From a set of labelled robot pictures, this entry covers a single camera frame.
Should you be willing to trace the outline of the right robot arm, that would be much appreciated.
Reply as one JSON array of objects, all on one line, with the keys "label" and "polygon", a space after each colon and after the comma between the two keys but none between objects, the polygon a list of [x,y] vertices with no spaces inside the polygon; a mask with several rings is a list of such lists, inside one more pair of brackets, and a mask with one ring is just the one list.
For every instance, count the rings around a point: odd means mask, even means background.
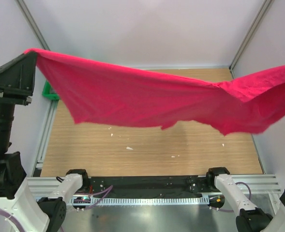
[{"label": "right robot arm", "polygon": [[239,232],[285,232],[285,190],[275,216],[265,213],[252,203],[233,181],[227,168],[210,168],[205,184],[210,191],[219,190],[236,215]]}]

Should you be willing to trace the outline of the pink red t-shirt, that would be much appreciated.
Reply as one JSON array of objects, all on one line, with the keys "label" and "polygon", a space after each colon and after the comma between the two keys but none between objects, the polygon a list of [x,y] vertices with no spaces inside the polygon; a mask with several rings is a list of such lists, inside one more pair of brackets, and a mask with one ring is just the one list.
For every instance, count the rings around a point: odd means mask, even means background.
[{"label": "pink red t-shirt", "polygon": [[228,135],[262,133],[285,116],[285,65],[214,83],[35,52],[37,67],[75,123],[167,129],[197,121]]}]

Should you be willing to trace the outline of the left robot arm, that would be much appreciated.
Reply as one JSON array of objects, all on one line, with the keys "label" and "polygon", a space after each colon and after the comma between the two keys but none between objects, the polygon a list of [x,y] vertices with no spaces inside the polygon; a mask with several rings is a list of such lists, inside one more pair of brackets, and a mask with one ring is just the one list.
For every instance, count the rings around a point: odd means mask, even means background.
[{"label": "left robot arm", "polygon": [[90,188],[83,169],[70,170],[47,197],[35,200],[20,153],[8,153],[16,105],[31,102],[37,53],[24,53],[0,66],[0,214],[19,232],[56,232],[66,216],[67,203],[77,192]]}]

